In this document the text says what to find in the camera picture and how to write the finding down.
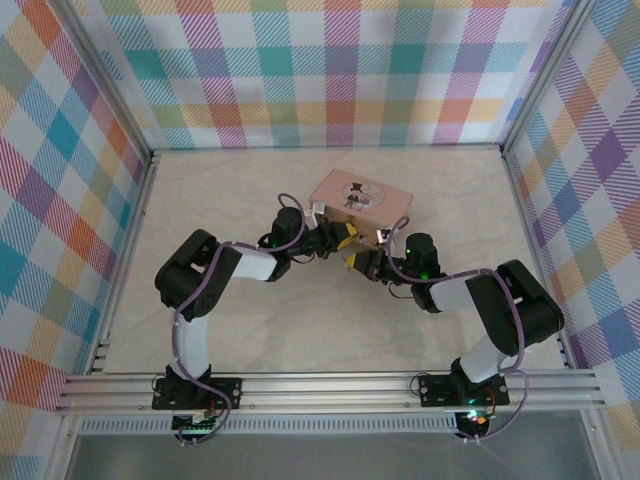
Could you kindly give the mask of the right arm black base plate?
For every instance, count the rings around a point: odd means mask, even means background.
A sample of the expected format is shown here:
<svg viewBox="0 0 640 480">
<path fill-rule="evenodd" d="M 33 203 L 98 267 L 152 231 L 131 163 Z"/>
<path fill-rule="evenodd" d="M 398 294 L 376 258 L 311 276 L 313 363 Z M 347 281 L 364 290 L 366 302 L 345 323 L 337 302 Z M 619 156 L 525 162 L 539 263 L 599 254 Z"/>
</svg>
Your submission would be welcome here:
<svg viewBox="0 0 640 480">
<path fill-rule="evenodd" d="M 418 376 L 422 407 L 508 406 L 510 397 L 503 376 L 495 375 L 481 383 L 469 383 L 447 375 Z"/>
</svg>

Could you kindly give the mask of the grey metal panel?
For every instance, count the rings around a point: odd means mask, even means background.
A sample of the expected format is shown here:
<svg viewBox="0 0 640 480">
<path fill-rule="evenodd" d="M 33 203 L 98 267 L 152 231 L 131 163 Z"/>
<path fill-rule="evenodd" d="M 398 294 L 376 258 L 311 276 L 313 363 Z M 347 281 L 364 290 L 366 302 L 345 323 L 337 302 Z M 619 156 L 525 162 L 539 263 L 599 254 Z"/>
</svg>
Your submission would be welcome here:
<svg viewBox="0 0 640 480">
<path fill-rule="evenodd" d="M 601 480 L 586 452 L 464 445 L 448 436 L 83 436 L 64 480 Z"/>
</svg>

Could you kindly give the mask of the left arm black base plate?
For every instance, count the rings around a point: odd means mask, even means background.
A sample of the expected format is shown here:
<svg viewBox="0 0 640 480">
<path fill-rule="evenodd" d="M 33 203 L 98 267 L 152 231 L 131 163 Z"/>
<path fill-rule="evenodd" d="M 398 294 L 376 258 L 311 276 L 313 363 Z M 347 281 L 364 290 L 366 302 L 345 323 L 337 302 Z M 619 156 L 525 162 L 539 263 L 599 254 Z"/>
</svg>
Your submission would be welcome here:
<svg viewBox="0 0 640 480">
<path fill-rule="evenodd" d="M 202 380 L 202 383 L 226 395 L 232 409 L 239 408 L 242 395 L 240 378 L 210 377 Z M 219 395 L 181 377 L 157 376 L 151 386 L 153 410 L 219 410 L 226 407 L 225 400 Z"/>
</svg>

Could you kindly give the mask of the aluminium corner post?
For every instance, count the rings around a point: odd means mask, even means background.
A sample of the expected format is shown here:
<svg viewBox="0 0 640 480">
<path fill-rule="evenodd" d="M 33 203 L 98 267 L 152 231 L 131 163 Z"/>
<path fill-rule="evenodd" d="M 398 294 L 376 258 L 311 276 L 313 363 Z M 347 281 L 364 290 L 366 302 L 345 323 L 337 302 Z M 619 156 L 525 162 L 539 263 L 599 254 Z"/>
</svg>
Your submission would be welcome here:
<svg viewBox="0 0 640 480">
<path fill-rule="evenodd" d="M 547 30 L 547 36 L 537 51 L 528 72 L 529 80 L 518 94 L 501 133 L 501 156 L 507 161 L 532 121 L 536 108 L 555 80 L 584 23 L 597 0 L 567 0 Z"/>
<path fill-rule="evenodd" d="M 87 63 L 87 68 L 105 95 L 107 103 L 112 107 L 115 116 L 121 122 L 124 131 L 129 135 L 136 148 L 145 158 L 151 158 L 153 149 L 145 139 L 142 129 L 117 88 L 116 81 L 109 71 L 98 48 L 90 38 L 81 17 L 72 6 L 71 0 L 56 0 L 61 14 L 69 23 L 69 31 L 74 45 Z"/>
</svg>

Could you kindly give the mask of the wide aluminium base rail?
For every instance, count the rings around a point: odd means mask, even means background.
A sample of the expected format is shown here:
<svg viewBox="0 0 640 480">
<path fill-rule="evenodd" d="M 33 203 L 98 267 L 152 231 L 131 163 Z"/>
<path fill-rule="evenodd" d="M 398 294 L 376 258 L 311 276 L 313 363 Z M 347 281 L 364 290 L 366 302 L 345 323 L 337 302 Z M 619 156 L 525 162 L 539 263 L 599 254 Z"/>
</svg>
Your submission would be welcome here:
<svg viewBox="0 0 640 480">
<path fill-rule="evenodd" d="M 247 414 L 414 413 L 585 410 L 605 405 L 596 375 L 589 370 L 534 370 L 509 375 L 503 386 L 479 399 L 454 403 L 442 394 L 424 402 L 429 387 L 413 372 L 230 373 L 235 412 Z M 166 387 L 164 374 L 94 374 L 67 379 L 58 414 L 152 413 Z"/>
</svg>

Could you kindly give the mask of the aluminium side floor rail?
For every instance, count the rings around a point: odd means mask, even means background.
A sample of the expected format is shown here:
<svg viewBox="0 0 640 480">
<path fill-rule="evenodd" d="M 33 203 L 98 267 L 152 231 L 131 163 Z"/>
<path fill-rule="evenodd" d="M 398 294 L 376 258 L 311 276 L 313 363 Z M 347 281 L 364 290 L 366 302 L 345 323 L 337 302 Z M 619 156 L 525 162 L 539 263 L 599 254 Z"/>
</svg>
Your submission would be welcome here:
<svg viewBox="0 0 640 480">
<path fill-rule="evenodd" d="M 522 225 L 522 229 L 524 232 L 525 241 L 527 244 L 527 248 L 529 251 L 529 255 L 531 257 L 531 265 L 534 271 L 534 276 L 542 285 L 547 294 L 551 297 L 552 300 L 556 300 L 554 293 L 552 292 L 552 286 L 549 282 L 549 279 L 544 272 L 543 265 L 541 263 L 541 253 L 539 251 L 536 236 L 532 225 L 529 222 L 529 218 L 526 211 L 525 202 L 523 196 L 518 188 L 518 183 L 516 180 L 516 176 L 513 173 L 513 170 L 510 166 L 508 160 L 505 160 L 503 157 L 500 157 L 502 161 L 502 166 L 504 168 L 504 172 L 509 183 L 511 193 L 513 196 L 513 200 L 520 218 L 520 223 Z M 557 352 L 557 355 L 562 360 L 564 369 L 575 369 L 575 360 L 573 358 L 573 354 L 570 351 L 570 348 L 567 346 L 567 340 L 565 331 L 561 330 L 556 332 L 552 338 L 555 341 L 554 350 Z"/>
<path fill-rule="evenodd" d="M 151 151 L 144 166 L 142 181 L 136 194 L 134 208 L 125 231 L 126 235 L 124 237 L 122 251 L 115 265 L 113 281 L 109 287 L 107 301 L 89 348 L 87 362 L 82 371 L 83 375 L 92 375 L 103 371 L 103 367 L 100 366 L 100 361 L 103 360 L 107 354 L 100 353 L 100 350 L 103 348 L 108 349 L 110 345 L 111 329 L 125 291 L 131 263 L 161 157 L 162 154 L 159 151 Z"/>
</svg>

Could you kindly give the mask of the thin aluminium floor rail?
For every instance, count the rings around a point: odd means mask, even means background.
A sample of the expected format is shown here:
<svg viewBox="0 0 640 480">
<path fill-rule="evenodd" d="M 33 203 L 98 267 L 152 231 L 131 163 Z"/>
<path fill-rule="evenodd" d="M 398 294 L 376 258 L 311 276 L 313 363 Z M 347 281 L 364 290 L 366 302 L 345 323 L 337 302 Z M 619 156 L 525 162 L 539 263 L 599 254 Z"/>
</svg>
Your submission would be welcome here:
<svg viewBox="0 0 640 480">
<path fill-rule="evenodd" d="M 339 146 L 284 146 L 284 147 L 247 147 L 247 148 L 190 148 L 190 149 L 169 149 L 157 148 L 153 150 L 154 156 L 165 154 L 191 154 L 191 153 L 209 153 L 209 152 L 285 152 L 285 151 L 305 151 L 305 150 L 407 150 L 407 149 L 423 149 L 423 150 L 481 150 L 481 151 L 502 151 L 502 146 L 495 143 L 461 143 L 461 144 L 411 144 L 411 145 L 339 145 Z"/>
</svg>

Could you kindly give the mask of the pink tin box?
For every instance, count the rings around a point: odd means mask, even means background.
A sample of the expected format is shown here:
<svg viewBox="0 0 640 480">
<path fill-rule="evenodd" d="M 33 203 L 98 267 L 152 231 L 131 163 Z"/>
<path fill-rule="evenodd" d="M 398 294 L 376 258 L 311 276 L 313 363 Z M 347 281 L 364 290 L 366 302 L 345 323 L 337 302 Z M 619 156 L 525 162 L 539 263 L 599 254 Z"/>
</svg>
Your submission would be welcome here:
<svg viewBox="0 0 640 480">
<path fill-rule="evenodd" d="M 413 195 L 343 170 L 332 170 L 309 198 L 309 204 L 326 204 L 329 222 L 346 222 L 357 229 L 356 241 L 365 248 L 377 248 L 376 230 L 390 228 L 406 215 Z"/>
</svg>

